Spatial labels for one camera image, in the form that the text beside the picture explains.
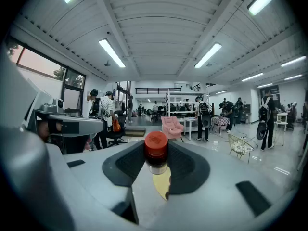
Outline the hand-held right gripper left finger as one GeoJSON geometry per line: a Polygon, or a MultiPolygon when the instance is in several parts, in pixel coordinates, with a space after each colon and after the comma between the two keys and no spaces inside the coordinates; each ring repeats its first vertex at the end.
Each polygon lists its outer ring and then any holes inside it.
{"type": "Polygon", "coordinates": [[[67,155],[47,144],[47,151],[53,180],[73,224],[138,224],[134,178],[116,162],[133,167],[141,160],[142,141],[67,155]]]}

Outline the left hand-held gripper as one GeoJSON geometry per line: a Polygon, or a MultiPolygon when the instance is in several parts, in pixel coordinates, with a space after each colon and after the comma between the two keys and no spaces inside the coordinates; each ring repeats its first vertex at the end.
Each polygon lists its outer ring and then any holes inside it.
{"type": "Polygon", "coordinates": [[[64,115],[63,101],[55,99],[27,79],[35,96],[23,120],[23,130],[42,139],[50,136],[79,137],[96,134],[103,130],[99,119],[64,115]]]}

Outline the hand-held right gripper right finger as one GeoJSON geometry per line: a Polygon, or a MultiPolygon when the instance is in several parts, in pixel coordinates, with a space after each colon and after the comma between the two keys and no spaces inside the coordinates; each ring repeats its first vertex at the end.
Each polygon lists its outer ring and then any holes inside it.
{"type": "Polygon", "coordinates": [[[139,226],[150,231],[261,231],[281,215],[295,196],[285,192],[248,164],[225,153],[189,144],[210,164],[210,174],[195,192],[171,195],[157,192],[153,174],[144,165],[134,182],[139,226]],[[270,207],[256,216],[236,184],[251,182],[270,207]]]}

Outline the small red-capped bottle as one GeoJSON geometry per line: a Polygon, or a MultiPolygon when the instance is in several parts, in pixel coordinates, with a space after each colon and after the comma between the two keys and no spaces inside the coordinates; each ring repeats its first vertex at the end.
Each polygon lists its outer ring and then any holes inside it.
{"type": "Polygon", "coordinates": [[[144,157],[154,175],[163,174],[167,169],[168,138],[161,131],[150,132],[144,140],[144,157]]]}

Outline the black backpack rig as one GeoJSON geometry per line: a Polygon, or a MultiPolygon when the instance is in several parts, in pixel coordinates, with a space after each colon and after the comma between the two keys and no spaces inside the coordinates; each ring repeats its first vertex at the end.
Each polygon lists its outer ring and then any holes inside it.
{"type": "Polygon", "coordinates": [[[103,114],[104,114],[104,108],[102,99],[96,98],[92,103],[92,107],[89,111],[88,117],[103,120],[103,114]]]}

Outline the black office chair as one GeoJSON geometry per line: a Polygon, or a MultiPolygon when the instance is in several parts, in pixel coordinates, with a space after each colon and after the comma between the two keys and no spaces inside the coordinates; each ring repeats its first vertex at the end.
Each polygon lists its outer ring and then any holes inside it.
{"type": "Polygon", "coordinates": [[[125,114],[117,114],[117,120],[119,121],[120,125],[121,125],[121,131],[120,132],[113,132],[112,131],[112,126],[111,126],[111,130],[107,133],[106,137],[108,139],[112,139],[112,141],[108,142],[108,146],[107,147],[111,147],[114,145],[120,145],[120,144],[124,144],[126,143],[122,137],[125,136],[125,121],[126,121],[126,115],[125,114]]]}

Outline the low wooden platform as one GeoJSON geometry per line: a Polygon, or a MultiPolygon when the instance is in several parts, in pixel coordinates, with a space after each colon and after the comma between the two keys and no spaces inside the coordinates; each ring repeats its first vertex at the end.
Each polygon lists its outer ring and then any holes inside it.
{"type": "Polygon", "coordinates": [[[145,133],[146,133],[146,128],[127,127],[125,129],[125,136],[127,137],[143,137],[145,133]]]}

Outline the black-framed window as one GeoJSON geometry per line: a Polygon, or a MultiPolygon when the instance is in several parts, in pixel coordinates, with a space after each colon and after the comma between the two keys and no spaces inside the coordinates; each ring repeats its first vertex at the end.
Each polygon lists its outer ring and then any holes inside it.
{"type": "Polygon", "coordinates": [[[7,54],[25,79],[64,102],[69,115],[81,116],[86,76],[14,38],[5,41],[7,54]]]}

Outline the table with checkered cloth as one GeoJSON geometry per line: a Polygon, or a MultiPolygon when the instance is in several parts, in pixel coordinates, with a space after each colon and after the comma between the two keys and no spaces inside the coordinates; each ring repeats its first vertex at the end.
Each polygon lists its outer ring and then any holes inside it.
{"type": "Polygon", "coordinates": [[[214,117],[212,118],[212,129],[219,129],[221,131],[221,127],[227,127],[230,124],[230,119],[227,117],[214,117]]]}

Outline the grey seat-shaped device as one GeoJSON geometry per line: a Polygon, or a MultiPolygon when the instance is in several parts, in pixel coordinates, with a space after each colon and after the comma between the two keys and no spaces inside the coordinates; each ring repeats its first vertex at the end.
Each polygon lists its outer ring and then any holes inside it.
{"type": "Polygon", "coordinates": [[[205,129],[209,129],[212,126],[212,117],[210,113],[201,114],[202,125],[205,129]]]}
{"type": "Polygon", "coordinates": [[[258,140],[263,140],[267,131],[267,123],[260,121],[257,127],[256,138],[258,140]]]}

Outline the round wooden table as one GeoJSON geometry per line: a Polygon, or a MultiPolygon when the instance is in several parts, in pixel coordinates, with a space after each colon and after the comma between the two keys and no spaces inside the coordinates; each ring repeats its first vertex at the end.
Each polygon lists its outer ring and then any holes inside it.
{"type": "Polygon", "coordinates": [[[159,175],[153,175],[154,186],[159,193],[159,195],[165,200],[168,201],[169,197],[169,188],[171,185],[171,171],[167,167],[166,171],[159,175]]]}

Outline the white rectangular table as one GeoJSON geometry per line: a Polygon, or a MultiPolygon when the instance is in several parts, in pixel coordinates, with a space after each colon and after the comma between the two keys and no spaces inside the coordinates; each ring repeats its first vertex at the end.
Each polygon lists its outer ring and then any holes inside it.
{"type": "Polygon", "coordinates": [[[184,135],[188,133],[188,140],[192,138],[192,132],[198,131],[198,120],[192,117],[184,118],[184,135]]]}

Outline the black balcony railing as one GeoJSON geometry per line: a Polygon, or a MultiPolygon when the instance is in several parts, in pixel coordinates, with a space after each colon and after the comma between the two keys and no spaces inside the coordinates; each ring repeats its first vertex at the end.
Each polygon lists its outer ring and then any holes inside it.
{"type": "Polygon", "coordinates": [[[136,94],[164,94],[167,92],[181,92],[181,88],[135,88],[136,94]]]}

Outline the white round side table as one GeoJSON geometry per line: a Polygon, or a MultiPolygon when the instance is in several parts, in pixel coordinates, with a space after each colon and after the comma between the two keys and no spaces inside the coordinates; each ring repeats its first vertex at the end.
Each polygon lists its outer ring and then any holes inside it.
{"type": "Polygon", "coordinates": [[[273,144],[274,146],[284,146],[287,122],[276,121],[274,122],[274,125],[273,144]]]}

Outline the white shelf rack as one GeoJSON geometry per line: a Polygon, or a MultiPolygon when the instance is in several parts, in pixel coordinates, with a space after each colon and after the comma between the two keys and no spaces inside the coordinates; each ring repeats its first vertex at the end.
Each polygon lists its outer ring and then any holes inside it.
{"type": "Polygon", "coordinates": [[[209,93],[195,91],[173,91],[169,89],[166,93],[166,115],[186,118],[194,116],[196,98],[201,97],[204,102],[209,102],[209,93]]]}

